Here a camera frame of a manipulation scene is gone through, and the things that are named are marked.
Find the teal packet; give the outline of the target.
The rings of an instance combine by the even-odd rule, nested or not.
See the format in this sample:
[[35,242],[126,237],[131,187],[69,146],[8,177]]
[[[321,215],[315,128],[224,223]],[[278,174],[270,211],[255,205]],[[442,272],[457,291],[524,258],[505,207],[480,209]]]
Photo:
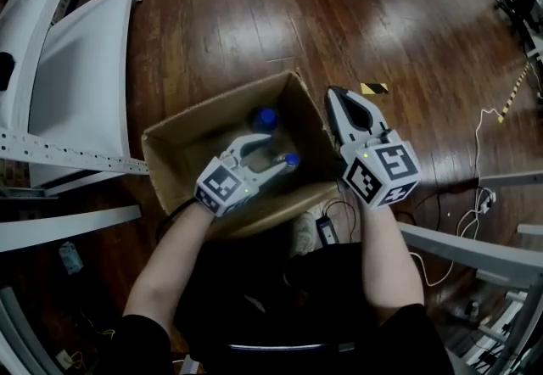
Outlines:
[[70,241],[64,242],[59,247],[59,256],[69,276],[81,272],[84,267],[76,246]]

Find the grey metal beam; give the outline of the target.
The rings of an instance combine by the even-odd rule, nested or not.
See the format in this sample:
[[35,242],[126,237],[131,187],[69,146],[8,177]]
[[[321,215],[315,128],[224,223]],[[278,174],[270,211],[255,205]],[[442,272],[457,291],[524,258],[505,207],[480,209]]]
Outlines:
[[139,219],[140,207],[99,210],[83,214],[0,223],[0,253],[67,239]]

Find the yellow black striped strip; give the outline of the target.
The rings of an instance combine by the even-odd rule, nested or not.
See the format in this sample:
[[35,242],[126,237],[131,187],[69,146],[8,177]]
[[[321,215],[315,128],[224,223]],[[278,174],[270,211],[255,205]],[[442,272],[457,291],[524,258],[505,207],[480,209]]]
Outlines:
[[528,71],[530,69],[530,62],[527,61],[524,68],[523,68],[523,71],[521,72],[521,74],[519,75],[519,77],[517,78],[513,88],[512,88],[512,91],[507,99],[507,101],[505,102],[500,114],[498,115],[497,117],[497,120],[499,123],[502,123],[505,119],[505,117],[507,116],[507,113],[509,111],[509,109],[511,108],[512,106],[512,102],[513,100],[515,99],[515,97],[517,96],[518,94],[518,89],[520,88],[520,86],[522,85],[524,79],[526,78],[527,74],[528,74]]

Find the grey metal frame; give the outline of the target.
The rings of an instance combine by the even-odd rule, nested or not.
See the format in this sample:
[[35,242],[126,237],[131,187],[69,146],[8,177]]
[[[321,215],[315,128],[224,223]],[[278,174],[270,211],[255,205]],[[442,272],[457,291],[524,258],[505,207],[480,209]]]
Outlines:
[[461,238],[423,227],[401,223],[404,239],[432,255],[478,270],[487,282],[509,288],[524,288],[527,296],[503,351],[488,375],[511,375],[527,361],[523,350],[543,316],[543,252]]

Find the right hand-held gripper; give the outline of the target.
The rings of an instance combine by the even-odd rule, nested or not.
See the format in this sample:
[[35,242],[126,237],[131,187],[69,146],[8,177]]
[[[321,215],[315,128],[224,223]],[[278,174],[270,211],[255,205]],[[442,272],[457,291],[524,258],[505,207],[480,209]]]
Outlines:
[[411,144],[400,140],[395,130],[354,142],[355,136],[379,136],[388,129],[379,108],[356,92],[329,87],[326,109],[331,133],[346,163],[343,181],[358,199],[370,210],[406,199],[421,180]]

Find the person's right forearm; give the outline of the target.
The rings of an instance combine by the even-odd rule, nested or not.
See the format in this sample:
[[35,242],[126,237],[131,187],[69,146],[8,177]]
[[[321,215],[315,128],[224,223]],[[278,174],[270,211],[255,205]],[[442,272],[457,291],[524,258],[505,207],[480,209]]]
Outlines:
[[363,292],[383,324],[399,309],[424,303],[423,283],[390,207],[361,207]]

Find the small black device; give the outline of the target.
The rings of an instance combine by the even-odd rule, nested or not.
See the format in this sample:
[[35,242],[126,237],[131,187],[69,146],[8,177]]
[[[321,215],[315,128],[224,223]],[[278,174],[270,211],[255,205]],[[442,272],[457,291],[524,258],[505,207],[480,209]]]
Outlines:
[[6,91],[14,71],[15,60],[12,54],[0,52],[0,92]]

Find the person's white shoe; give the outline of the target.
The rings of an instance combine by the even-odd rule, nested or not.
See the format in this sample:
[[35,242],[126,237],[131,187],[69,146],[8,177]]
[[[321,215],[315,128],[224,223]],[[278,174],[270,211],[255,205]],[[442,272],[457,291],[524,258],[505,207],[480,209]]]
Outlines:
[[291,229],[291,246],[289,255],[306,255],[316,247],[318,237],[314,216],[305,212],[294,219]]

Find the person's black clothing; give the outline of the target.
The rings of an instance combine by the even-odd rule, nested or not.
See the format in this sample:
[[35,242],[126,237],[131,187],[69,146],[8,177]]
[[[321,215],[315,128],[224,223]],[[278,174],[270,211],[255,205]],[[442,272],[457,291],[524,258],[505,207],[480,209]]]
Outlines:
[[[172,328],[209,375],[454,375],[424,303],[378,322],[361,241],[294,257],[269,235],[203,243]],[[134,315],[95,372],[173,374],[169,334]]]

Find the person's left forearm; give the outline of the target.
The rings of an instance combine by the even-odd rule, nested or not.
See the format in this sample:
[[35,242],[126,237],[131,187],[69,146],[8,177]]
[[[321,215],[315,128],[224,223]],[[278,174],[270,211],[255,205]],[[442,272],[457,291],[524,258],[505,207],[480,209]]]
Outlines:
[[124,316],[146,317],[171,333],[176,308],[213,219],[200,203],[190,204],[176,218],[132,286]]

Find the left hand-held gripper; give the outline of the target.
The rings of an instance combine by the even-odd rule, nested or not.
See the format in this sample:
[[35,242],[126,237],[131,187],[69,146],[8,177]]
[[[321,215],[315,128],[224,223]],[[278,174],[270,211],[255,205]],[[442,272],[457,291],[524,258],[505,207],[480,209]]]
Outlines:
[[211,159],[196,181],[194,197],[215,217],[222,217],[246,204],[276,176],[294,170],[288,155],[278,155],[262,171],[253,171],[243,163],[246,155],[267,145],[273,139],[265,133],[237,137],[231,147]]

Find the brown cardboard box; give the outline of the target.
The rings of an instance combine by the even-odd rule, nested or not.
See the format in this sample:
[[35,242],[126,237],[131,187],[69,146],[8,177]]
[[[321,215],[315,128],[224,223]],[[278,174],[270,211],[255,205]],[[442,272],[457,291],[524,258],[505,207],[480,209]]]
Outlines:
[[210,239],[246,238],[295,218],[337,192],[332,136],[307,85],[287,70],[183,110],[148,128],[142,149],[150,181],[166,214],[194,194],[197,177],[236,138],[252,132],[255,112],[274,109],[272,143],[249,157],[262,171],[274,154],[295,152],[295,171],[268,182],[246,205],[212,224]]

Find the white metal shelf rack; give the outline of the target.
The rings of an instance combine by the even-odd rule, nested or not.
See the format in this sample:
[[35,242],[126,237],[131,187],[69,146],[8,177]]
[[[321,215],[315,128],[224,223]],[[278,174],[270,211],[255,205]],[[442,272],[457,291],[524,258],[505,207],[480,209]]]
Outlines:
[[126,121],[128,28],[141,1],[90,0],[62,19],[61,0],[8,0],[0,11],[0,52],[15,60],[0,92],[0,159],[29,166],[24,195],[148,173]]

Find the black power adapter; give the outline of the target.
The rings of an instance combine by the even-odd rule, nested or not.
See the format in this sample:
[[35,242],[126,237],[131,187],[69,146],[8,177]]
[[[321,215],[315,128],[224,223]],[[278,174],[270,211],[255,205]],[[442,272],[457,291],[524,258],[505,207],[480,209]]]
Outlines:
[[338,235],[328,216],[323,215],[316,220],[316,229],[323,247],[339,243]]

